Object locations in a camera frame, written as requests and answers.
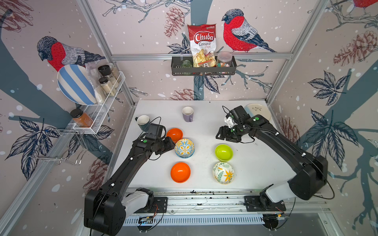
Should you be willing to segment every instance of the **black jar lid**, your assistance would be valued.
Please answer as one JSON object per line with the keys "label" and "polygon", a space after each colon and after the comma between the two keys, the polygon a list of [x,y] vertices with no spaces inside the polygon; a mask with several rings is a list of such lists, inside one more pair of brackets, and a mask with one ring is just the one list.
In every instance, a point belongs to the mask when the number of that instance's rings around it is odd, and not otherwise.
{"label": "black jar lid", "polygon": [[78,118],[78,117],[81,117],[81,115],[83,114],[83,111],[79,108],[77,109],[74,109],[70,112],[70,115],[72,118]]}
{"label": "black jar lid", "polygon": [[109,80],[108,80],[108,78],[107,77],[101,77],[99,80],[98,80],[98,82],[100,82],[100,83],[106,83],[106,82],[108,82]]}
{"label": "black jar lid", "polygon": [[110,69],[109,65],[103,65],[98,68],[98,71],[101,73],[103,76],[108,76],[112,73],[112,70]]}

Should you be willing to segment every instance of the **red bird illustration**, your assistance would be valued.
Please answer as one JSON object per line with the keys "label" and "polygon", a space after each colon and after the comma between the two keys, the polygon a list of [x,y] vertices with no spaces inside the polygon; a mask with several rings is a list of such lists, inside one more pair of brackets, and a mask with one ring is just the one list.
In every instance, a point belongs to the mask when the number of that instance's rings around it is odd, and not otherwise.
{"label": "red bird illustration", "polygon": [[223,16],[223,38],[233,51],[248,52],[251,49],[263,48],[276,52],[269,48],[268,44],[261,39],[257,30],[248,24],[244,13],[240,9],[231,9]]}
{"label": "red bird illustration", "polygon": [[103,56],[87,52],[82,48],[71,47],[58,42],[50,36],[45,36],[39,40],[37,50],[41,60],[47,59],[56,71],[69,64],[85,66],[87,62],[105,59]]}

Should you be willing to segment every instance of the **white table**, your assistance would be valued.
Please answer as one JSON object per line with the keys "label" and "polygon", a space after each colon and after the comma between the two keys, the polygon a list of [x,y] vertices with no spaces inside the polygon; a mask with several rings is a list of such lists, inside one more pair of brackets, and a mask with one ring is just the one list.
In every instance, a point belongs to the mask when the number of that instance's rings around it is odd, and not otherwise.
{"label": "white table", "polygon": [[[139,169],[129,185],[129,189],[144,187],[153,191],[245,191],[263,189],[268,185],[290,179],[295,172],[270,147],[256,139],[254,143],[233,143],[216,139],[219,127],[226,125],[223,121],[225,113],[222,105],[232,110],[241,105],[259,103],[266,106],[263,100],[253,101],[166,101],[141,100],[136,107],[133,120],[127,131],[119,153],[114,172],[125,160],[141,129],[135,117],[148,115],[150,120],[161,116],[161,125],[168,130],[179,128],[184,138],[193,141],[194,154],[186,159],[179,158],[175,151],[164,153],[158,160],[148,160]],[[193,122],[187,123],[182,117],[182,108],[191,106],[194,109]],[[251,141],[244,135],[243,142]],[[235,178],[228,185],[219,184],[212,175],[212,169],[219,162],[214,154],[215,147],[221,143],[229,145],[234,152],[228,162],[235,171]],[[170,170],[177,162],[185,162],[190,166],[191,176],[184,183],[176,183],[170,177]]]}

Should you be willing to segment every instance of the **blue and white striped plate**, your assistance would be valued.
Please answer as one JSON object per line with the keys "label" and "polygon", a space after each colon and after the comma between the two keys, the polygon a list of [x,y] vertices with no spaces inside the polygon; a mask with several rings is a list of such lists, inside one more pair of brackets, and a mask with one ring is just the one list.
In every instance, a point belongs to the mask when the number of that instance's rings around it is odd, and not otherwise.
{"label": "blue and white striped plate", "polygon": [[95,92],[87,80],[87,70],[79,65],[65,65],[56,76],[58,86],[63,94],[80,105],[96,103]]}

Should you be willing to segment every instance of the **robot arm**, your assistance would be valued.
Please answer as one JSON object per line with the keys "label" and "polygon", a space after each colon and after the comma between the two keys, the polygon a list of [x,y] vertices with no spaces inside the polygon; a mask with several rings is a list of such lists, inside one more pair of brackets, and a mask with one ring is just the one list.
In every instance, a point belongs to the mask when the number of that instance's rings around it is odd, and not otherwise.
{"label": "robot arm", "polygon": [[327,160],[300,149],[261,115],[251,118],[242,106],[238,106],[226,115],[225,122],[228,126],[219,128],[217,139],[241,142],[244,134],[253,140],[256,137],[280,155],[296,173],[292,179],[268,186],[260,193],[260,205],[264,209],[271,209],[270,206],[285,198],[296,196],[308,200],[327,183]]}
{"label": "robot arm", "polygon": [[127,196],[125,206],[121,201],[131,180],[153,152],[160,155],[174,149],[170,137],[159,138],[163,129],[166,130],[151,123],[148,132],[133,141],[130,153],[113,176],[99,190],[89,191],[84,201],[84,226],[114,236],[129,215],[141,208],[145,212],[152,208],[153,191],[144,188]]}

